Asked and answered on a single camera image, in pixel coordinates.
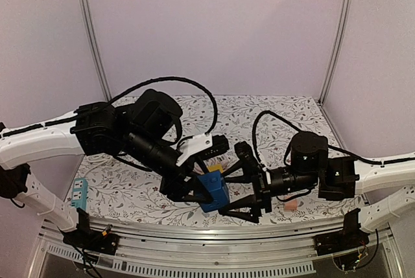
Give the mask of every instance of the small pink block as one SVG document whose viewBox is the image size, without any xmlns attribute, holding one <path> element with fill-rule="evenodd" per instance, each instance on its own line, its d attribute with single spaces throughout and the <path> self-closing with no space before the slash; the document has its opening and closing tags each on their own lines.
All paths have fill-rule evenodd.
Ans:
<svg viewBox="0 0 415 278">
<path fill-rule="evenodd" d="M 284 203 L 284 211 L 295 211 L 297 210 L 298 202 L 297 199 L 293 199 L 290 202 Z"/>
</svg>

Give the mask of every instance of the blue cube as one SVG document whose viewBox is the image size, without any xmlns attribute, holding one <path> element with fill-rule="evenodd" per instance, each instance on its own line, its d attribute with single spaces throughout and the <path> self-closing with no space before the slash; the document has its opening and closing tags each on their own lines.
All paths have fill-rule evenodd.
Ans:
<svg viewBox="0 0 415 278">
<path fill-rule="evenodd" d="M 215 211 L 229 204 L 228 186 L 226 186 L 225 180 L 222 178 L 219 170 L 198 176 L 198 179 L 213 197 L 211 203 L 200 204 L 203 212 Z"/>
</svg>

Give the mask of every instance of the light purple wall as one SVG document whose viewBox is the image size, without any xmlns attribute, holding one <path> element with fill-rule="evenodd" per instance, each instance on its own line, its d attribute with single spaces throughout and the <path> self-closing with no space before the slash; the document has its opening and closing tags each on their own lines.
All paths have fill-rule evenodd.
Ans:
<svg viewBox="0 0 415 278">
<path fill-rule="evenodd" d="M 216 94 L 317 97 L 342 0 L 89 1 L 113 93 L 181 75 Z"/>
<path fill-rule="evenodd" d="M 415 0 L 353 0 L 326 108 L 346 146 L 364 156 L 415 151 Z M 371 194 L 380 199 L 392 192 Z M 415 272 L 415 214 L 392 222 Z"/>
<path fill-rule="evenodd" d="M 78 0 L 0 0 L 0 121 L 43 121 L 102 100 Z M 79 157 L 32 163 L 44 185 L 63 197 Z M 27 270 L 41 220 L 0 199 L 0 277 Z"/>
</svg>

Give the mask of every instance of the table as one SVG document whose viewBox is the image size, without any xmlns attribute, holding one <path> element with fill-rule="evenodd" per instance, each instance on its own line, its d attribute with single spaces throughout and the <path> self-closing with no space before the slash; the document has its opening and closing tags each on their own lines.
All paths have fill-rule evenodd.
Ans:
<svg viewBox="0 0 415 278">
<path fill-rule="evenodd" d="M 125 97 L 116 105 L 135 101 Z M 207 130 L 212 117 L 212 105 L 205 96 L 175 97 L 183 109 L 184 136 Z M 238 141 L 251 141 L 252 123 L 263 110 L 272 110 L 292 121 L 303 130 L 324 135 L 329 144 L 338 145 L 316 102 L 311 97 L 271 96 L 216 96 L 219 120 L 214 134 L 224 134 L 231 149 L 223 156 L 207 162 L 220 163 L 223 168 L 236 162 L 233 146 Z M 265 116 L 258 125 L 258 147 L 270 167 L 282 166 L 285 149 L 295 134 L 289 126 L 271 116 Z M 167 139 L 174 138 L 174 131 Z M 330 156 L 339 153 L 330 152 Z M 139 222 L 172 226 L 217 227 L 255 226 L 236 218 L 221 216 L 217 212 L 204 213 L 195 203 L 173 203 L 158 192 L 160 177 L 153 172 L 143 172 L 106 156 L 84 158 L 77 178 L 88 180 L 88 213 L 91 216 L 111 218 L 124 222 Z M 252 193 L 250 185 L 229 184 L 231 201 Z M 264 214 L 260 225 L 304 222 L 343 216 L 363 204 L 360 196 L 341 202 L 327 202 L 317 198 L 317 190 L 299 198 L 296 211 L 284 211 L 284 206 L 273 199 L 273 211 Z"/>
</svg>

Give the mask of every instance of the black cable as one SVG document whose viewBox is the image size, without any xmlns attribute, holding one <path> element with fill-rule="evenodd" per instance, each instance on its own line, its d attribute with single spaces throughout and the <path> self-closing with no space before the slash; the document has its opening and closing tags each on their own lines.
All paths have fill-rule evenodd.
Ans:
<svg viewBox="0 0 415 278">
<path fill-rule="evenodd" d="M 299 197 L 302 197 L 302 196 L 307 196 L 308 194 L 310 194 L 310 193 L 311 193 L 311 191 L 312 191 L 312 189 L 309 189 L 307 192 L 302 192 L 302 193 L 300 193 L 300 194 L 297 194 L 297 195 L 291 196 L 290 198 L 287 198 L 287 199 L 279 199 L 279 198 L 278 198 L 278 196 L 277 196 L 277 199 L 278 199 L 280 202 L 290 202 L 291 200 L 294 200 L 294 199 L 296 199 L 296 198 L 299 198 Z"/>
<path fill-rule="evenodd" d="M 287 163 L 287 157 L 290 154 L 291 151 L 291 144 L 288 144 L 287 149 L 285 150 L 285 154 L 284 154 L 284 165 L 286 165 L 287 167 L 289 166 L 289 164 Z"/>
<path fill-rule="evenodd" d="M 183 137 L 180 141 L 178 141 L 176 150 L 179 152 L 180 151 L 180 147 L 183 145 L 183 143 L 186 140 L 191 139 L 192 137 L 193 137 L 192 135 L 189 135 L 188 137 Z"/>
<path fill-rule="evenodd" d="M 14 199 L 10 199 L 11 201 L 12 201 L 12 203 L 17 207 L 17 208 L 19 208 L 19 209 L 23 209 L 26 205 L 23 203 L 23 204 L 18 204 L 18 203 L 16 203 L 15 201 L 14 201 Z"/>
<path fill-rule="evenodd" d="M 152 172 L 152 170 L 149 169 L 149 168 L 146 168 L 146 167 L 137 165 L 136 163 L 133 163 L 131 161 L 125 160 L 123 158 L 120 158 L 119 156 L 115 156 L 114 159 L 115 160 L 118 160 L 120 163 L 124 163 L 125 165 L 128 165 L 130 167 L 136 168 L 138 170 L 142 170 L 142 171 L 145 171 L 145 172 Z"/>
<path fill-rule="evenodd" d="M 218 120 L 218 107 L 217 107 L 217 103 L 215 100 L 215 97 L 212 95 L 212 93 L 204 86 L 202 86 L 201 84 L 199 84 L 198 82 L 195 82 L 194 80 L 185 78 L 185 77 L 177 77 L 177 76 L 166 76 L 166 77 L 158 77 L 158 78 L 153 78 L 153 79 L 149 79 L 146 80 L 144 82 L 141 82 L 135 86 L 132 86 L 130 88 L 128 88 L 127 90 L 125 90 L 124 92 L 120 93 L 119 95 L 115 96 L 114 98 L 112 98 L 111 100 L 109 100 L 107 103 L 103 104 L 102 106 L 97 106 L 96 108 L 92 109 L 91 111 L 88 111 L 86 113 L 82 113 L 82 114 L 78 114 L 72 117 L 68 117 L 68 118 L 64 118 L 64 119 L 57 119 L 55 121 L 47 121 L 45 122 L 45 127 L 48 126 L 55 126 L 57 124 L 65 124 L 67 122 L 72 122 L 75 121 L 77 119 L 82 119 L 84 117 L 88 117 L 94 113 L 100 112 L 102 110 L 105 110 L 108 106 L 112 105 L 114 102 L 118 101 L 120 98 L 125 97 L 126 95 L 130 94 L 131 92 L 150 85 L 150 84 L 154 84 L 156 82 L 185 82 L 187 84 L 191 84 L 195 87 L 197 87 L 198 89 L 202 90 L 210 99 L 210 101 L 212 102 L 212 106 L 213 106 L 213 120 L 211 123 L 211 126 L 209 127 L 209 129 L 207 130 L 207 133 L 210 133 L 216 126 L 217 120 Z M 6 132 L 2 135 L 2 137 L 8 137 L 9 135 L 14 135 L 14 134 L 19 134 L 19 133 L 24 133 L 27 132 L 29 130 L 35 130 L 35 129 L 39 129 L 39 128 L 43 128 L 43 125 L 41 124 L 33 124 L 24 128 L 20 128 L 20 129 L 15 129 L 12 130 L 11 132 Z"/>
<path fill-rule="evenodd" d="M 209 173 L 209 169 L 200 157 L 195 157 L 196 163 L 199 165 L 200 169 L 202 169 L 202 172 L 204 174 Z"/>
<path fill-rule="evenodd" d="M 277 118 L 279 121 L 284 122 L 285 124 L 287 124 L 288 126 L 290 126 L 292 129 L 296 130 L 297 132 L 302 132 L 303 130 L 301 130 L 299 127 L 297 127 L 296 125 L 294 125 L 292 122 L 288 121 L 287 119 L 285 119 L 284 117 L 278 115 L 277 113 L 274 113 L 273 111 L 262 111 L 261 113 L 259 113 L 259 115 L 255 118 L 254 124 L 252 126 L 252 146 L 254 148 L 254 153 L 256 158 L 258 159 L 258 161 L 260 161 L 259 158 L 259 152 L 258 152 L 258 147 L 257 147 L 257 138 L 256 138 L 256 133 L 257 133 L 257 125 L 259 120 L 261 119 L 262 116 L 264 115 L 271 115 L 275 118 Z M 391 165 L 393 163 L 403 163 L 406 161 L 412 161 L 415 160 L 415 157 L 405 157 L 405 158 L 397 158 L 397 159 L 390 159 L 390 160 L 385 160 L 383 161 L 383 163 L 381 161 L 375 161 L 375 160 L 370 160 L 370 159 L 366 159 L 363 158 L 353 152 L 350 152 L 348 150 L 345 150 L 343 148 L 340 147 L 336 147 L 333 145 L 329 145 L 328 146 L 330 149 L 335 150 L 337 152 L 349 155 L 357 160 L 362 161 L 363 163 L 368 163 L 369 165 Z"/>
<path fill-rule="evenodd" d="M 377 229 L 375 229 L 375 232 L 376 232 L 376 248 L 375 248 L 375 251 L 374 251 L 374 253 L 373 253 L 373 255 L 372 255 L 372 257 L 370 258 L 370 260 L 367 262 L 367 263 L 365 263 L 365 264 L 363 264 L 362 266 L 358 266 L 358 267 L 356 267 L 356 269 L 357 270 L 360 270 L 361 268 L 365 268 L 367 265 L 369 265 L 374 259 L 375 259 L 375 257 L 376 257 L 376 253 L 377 253 L 377 250 L 379 249 L 379 232 L 377 231 Z"/>
<path fill-rule="evenodd" d="M 59 229 L 59 231 L 61 232 L 61 234 L 66 238 L 66 240 L 69 242 L 69 244 L 72 246 L 72 248 L 74 248 L 81 256 L 82 256 L 82 262 L 84 263 L 84 267 L 86 267 L 86 262 L 89 264 L 89 266 L 91 267 L 91 269 L 98 275 L 98 276 L 94 276 L 91 273 L 88 272 L 88 270 L 86 270 L 85 272 L 93 277 L 93 278 L 102 278 L 102 275 L 98 272 L 98 270 L 95 268 L 95 266 L 92 264 L 92 262 L 88 259 L 88 257 L 86 256 L 87 253 L 84 251 L 84 249 L 82 249 L 82 251 L 80 251 L 71 241 L 71 239 L 69 239 L 69 237 L 65 236 L 65 233 L 63 231 L 61 231 Z"/>
</svg>

